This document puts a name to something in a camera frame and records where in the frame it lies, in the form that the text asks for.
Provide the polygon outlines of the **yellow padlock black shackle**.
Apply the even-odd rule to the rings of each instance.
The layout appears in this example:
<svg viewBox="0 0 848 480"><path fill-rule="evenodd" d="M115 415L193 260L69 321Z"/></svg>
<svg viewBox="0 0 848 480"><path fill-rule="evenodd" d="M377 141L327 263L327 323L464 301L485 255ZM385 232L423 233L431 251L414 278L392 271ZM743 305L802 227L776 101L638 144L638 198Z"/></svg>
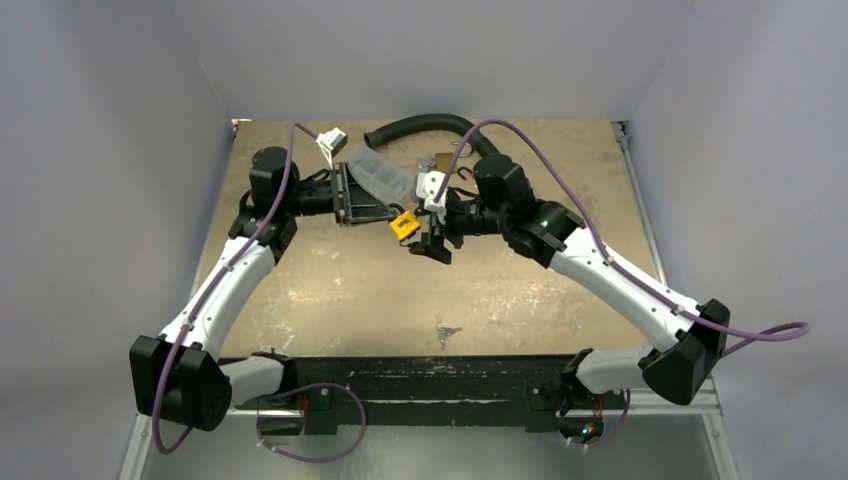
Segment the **yellow padlock black shackle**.
<svg viewBox="0 0 848 480"><path fill-rule="evenodd" d="M397 215L389 221L389 228L397 241L403 243L420 230L421 223L412 212L402 206L392 205L392 208L397 211Z"/></svg>

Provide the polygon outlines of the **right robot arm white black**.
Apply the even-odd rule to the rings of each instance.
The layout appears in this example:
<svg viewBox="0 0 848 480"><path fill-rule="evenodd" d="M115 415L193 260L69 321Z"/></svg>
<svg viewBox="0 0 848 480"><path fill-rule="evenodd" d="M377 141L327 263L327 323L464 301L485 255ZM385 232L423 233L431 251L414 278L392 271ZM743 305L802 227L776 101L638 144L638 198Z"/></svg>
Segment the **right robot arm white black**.
<svg viewBox="0 0 848 480"><path fill-rule="evenodd" d="M448 264L450 242L500 235L510 249L577 282L622 315L647 340L630 349L587 349L568 364L564 399L584 407L599 394L649 388L666 401L688 405L722 356L728 308L676 293L618 255L592 234L587 220L563 204L541 200L517 163L503 154L479 160L472 170L478 192L462 201L446 174L421 173L413 195L430 217L411 253Z"/></svg>

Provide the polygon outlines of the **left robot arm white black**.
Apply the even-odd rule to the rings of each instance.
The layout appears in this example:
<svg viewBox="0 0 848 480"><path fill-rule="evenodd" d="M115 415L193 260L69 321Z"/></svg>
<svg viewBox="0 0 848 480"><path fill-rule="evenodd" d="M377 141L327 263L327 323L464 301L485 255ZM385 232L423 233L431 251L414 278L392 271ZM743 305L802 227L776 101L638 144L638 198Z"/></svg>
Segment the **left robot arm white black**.
<svg viewBox="0 0 848 480"><path fill-rule="evenodd" d="M287 149L256 152L224 249L198 291L157 336L140 336L129 359L138 411L152 419L212 431L233 407L262 398L284 409L298 382L275 354L221 364L239 314L277 266L299 217L332 215L342 226L388 221L399 211L369 193L345 162L303 177Z"/></svg>

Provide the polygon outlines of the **silver keys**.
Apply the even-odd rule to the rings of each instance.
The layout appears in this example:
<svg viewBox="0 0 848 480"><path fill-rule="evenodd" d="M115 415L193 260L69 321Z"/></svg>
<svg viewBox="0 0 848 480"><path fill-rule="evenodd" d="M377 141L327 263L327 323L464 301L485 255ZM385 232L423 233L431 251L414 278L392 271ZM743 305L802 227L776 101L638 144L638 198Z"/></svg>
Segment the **silver keys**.
<svg viewBox="0 0 848 480"><path fill-rule="evenodd" d="M440 349L444 351L447 346L448 340L455 334L462 332L464 330L463 327L448 327L445 325L443 318L440 315L436 316L436 331L437 331L437 340L440 346Z"/></svg>

